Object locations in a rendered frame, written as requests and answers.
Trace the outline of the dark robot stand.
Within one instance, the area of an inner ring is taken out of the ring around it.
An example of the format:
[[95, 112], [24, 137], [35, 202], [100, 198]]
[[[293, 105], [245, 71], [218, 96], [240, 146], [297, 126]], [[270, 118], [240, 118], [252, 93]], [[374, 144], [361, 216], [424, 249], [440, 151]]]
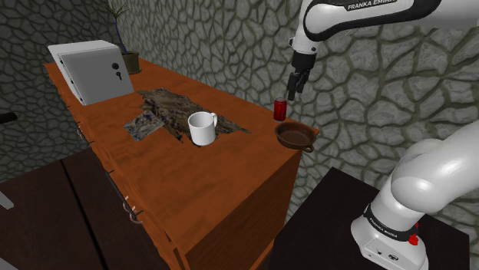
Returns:
[[[269, 270], [385, 270], [351, 234], [378, 189], [331, 168], [275, 238]], [[470, 270], [469, 235], [428, 215], [418, 222], [429, 270]]]

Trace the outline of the orange wooden chest of drawers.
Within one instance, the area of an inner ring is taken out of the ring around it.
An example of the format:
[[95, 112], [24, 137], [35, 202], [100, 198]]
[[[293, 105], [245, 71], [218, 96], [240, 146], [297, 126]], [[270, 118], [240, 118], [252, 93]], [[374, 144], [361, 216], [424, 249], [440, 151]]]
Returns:
[[[256, 270], [286, 219], [301, 152], [283, 147], [257, 106], [141, 61], [132, 94], [84, 106], [56, 64], [49, 77], [171, 270]], [[239, 125], [197, 147], [159, 129], [135, 141], [124, 125], [142, 90], [164, 87]]]

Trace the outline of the white safe box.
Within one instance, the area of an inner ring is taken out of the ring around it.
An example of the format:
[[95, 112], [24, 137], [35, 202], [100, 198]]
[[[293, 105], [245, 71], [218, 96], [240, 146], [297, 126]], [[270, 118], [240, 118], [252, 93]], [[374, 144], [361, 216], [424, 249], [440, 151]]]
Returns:
[[71, 89], [84, 105], [134, 91], [120, 48], [107, 41], [82, 41], [48, 46]]

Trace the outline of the red can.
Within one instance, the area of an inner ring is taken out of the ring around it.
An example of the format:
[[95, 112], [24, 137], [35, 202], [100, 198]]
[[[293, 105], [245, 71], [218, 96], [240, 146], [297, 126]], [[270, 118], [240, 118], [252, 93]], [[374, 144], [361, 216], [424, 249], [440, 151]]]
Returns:
[[287, 99], [278, 97], [274, 101], [273, 118], [277, 122], [283, 122], [286, 119]]

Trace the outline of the brown tattered cloth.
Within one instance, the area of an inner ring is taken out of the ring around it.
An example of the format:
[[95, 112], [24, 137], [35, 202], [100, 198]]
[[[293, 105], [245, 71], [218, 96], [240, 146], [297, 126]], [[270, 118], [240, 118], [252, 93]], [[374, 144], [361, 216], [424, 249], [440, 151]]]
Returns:
[[182, 141], [183, 135], [186, 135], [193, 143], [187, 123], [191, 114], [200, 111], [210, 112], [188, 97], [175, 94], [166, 88], [142, 90], [137, 93], [144, 99], [140, 108], [143, 111], [150, 110], [159, 117], [164, 122], [163, 127], [179, 141]]

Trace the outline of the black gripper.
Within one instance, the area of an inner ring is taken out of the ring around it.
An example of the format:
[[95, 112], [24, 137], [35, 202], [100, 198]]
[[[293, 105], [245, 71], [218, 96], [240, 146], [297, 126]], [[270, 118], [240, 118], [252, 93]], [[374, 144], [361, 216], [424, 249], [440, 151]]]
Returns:
[[294, 72], [289, 75], [287, 91], [288, 100], [293, 101], [296, 93], [301, 94], [303, 88], [309, 79], [309, 73], [313, 69], [316, 60], [316, 54], [303, 54], [294, 51], [292, 56], [292, 66]]

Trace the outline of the brown pan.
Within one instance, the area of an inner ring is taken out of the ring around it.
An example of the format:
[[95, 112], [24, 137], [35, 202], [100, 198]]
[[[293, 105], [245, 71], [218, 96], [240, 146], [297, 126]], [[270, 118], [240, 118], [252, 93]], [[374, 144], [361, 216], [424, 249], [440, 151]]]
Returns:
[[275, 128], [277, 140], [285, 147], [302, 150], [307, 153], [314, 151], [315, 131], [303, 123], [280, 123]]

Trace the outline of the white mug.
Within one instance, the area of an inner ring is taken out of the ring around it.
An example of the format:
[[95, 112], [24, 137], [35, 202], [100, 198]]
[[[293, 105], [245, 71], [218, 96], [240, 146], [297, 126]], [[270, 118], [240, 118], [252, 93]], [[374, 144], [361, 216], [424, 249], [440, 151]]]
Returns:
[[218, 117], [215, 113], [205, 111], [191, 114], [188, 118], [190, 136], [197, 146], [206, 146], [216, 139]]

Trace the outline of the grey patterned booklet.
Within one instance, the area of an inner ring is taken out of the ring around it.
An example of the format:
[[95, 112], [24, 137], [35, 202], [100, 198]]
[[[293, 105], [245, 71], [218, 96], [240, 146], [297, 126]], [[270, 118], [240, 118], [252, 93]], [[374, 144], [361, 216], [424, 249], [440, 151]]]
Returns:
[[132, 121], [124, 125], [124, 129], [135, 141], [141, 141], [164, 126], [164, 122], [150, 110], [145, 110]]

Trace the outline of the potted plant in brown pot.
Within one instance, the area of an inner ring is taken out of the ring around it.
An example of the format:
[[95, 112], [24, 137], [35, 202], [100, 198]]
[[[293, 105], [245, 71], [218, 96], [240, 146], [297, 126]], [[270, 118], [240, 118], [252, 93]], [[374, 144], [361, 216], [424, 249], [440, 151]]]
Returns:
[[139, 53], [137, 51], [128, 51], [126, 45], [121, 37], [121, 33], [118, 27], [118, 20], [122, 15], [127, 14], [132, 8], [127, 7], [127, 3], [124, 2], [120, 6], [116, 6], [113, 0], [107, 0], [107, 3], [103, 6], [103, 9], [112, 16], [114, 20], [114, 30], [118, 39], [118, 46], [120, 48], [121, 56], [124, 60], [125, 67], [128, 74], [138, 74], [141, 72], [139, 64]]

